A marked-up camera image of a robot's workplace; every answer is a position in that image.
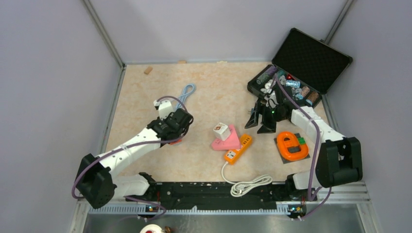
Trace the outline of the orange power strip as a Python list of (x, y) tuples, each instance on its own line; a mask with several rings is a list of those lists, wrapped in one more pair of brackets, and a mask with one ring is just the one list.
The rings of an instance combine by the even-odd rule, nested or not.
[(243, 134), (240, 137), (241, 147), (236, 150), (228, 150), (226, 154), (223, 156), (223, 158), (230, 165), (233, 165), (244, 154), (244, 152), (252, 145), (252, 143), (253, 143), (252, 137), (248, 134)]

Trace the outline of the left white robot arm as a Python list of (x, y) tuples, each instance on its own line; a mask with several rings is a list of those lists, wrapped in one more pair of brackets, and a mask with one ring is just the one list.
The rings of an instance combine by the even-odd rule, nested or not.
[(145, 154), (180, 140), (193, 123), (193, 116), (179, 108), (164, 118), (151, 121), (142, 131), (113, 150), (81, 160), (72, 191), (78, 190), (92, 208), (99, 209), (112, 199), (140, 196), (154, 198), (156, 188), (147, 174), (119, 177), (130, 164)]

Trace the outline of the pink triangular power strip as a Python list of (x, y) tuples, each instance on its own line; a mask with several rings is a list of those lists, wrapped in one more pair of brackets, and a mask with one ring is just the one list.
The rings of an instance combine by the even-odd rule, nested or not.
[(230, 136), (224, 141), (216, 138), (211, 143), (211, 148), (213, 150), (238, 150), (241, 148), (241, 142), (235, 126), (233, 124), (230, 124), (228, 125), (228, 127), (231, 133)]

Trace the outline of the red cube socket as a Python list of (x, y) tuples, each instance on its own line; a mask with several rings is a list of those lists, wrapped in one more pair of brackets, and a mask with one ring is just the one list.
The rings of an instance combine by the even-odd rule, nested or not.
[(181, 142), (182, 142), (182, 139), (179, 139), (179, 140), (170, 142), (169, 145), (175, 145), (175, 144), (179, 144), (179, 143), (181, 143)]

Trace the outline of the white cube socket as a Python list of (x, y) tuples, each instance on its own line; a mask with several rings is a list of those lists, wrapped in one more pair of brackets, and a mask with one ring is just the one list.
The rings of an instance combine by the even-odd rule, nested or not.
[(231, 135), (229, 126), (222, 122), (219, 122), (213, 128), (213, 132), (214, 132), (215, 137), (221, 141), (225, 141)]

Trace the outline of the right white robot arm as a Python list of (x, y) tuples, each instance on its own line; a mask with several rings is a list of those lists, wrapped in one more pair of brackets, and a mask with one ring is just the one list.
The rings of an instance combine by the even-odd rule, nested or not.
[(363, 178), (360, 141), (331, 128), (308, 104), (259, 98), (245, 128), (257, 126), (259, 119), (262, 126), (258, 133), (274, 133), (277, 122), (288, 119), (314, 142), (311, 168), (291, 174), (285, 181), (285, 194), (289, 199), (298, 200), (313, 188), (331, 188)]

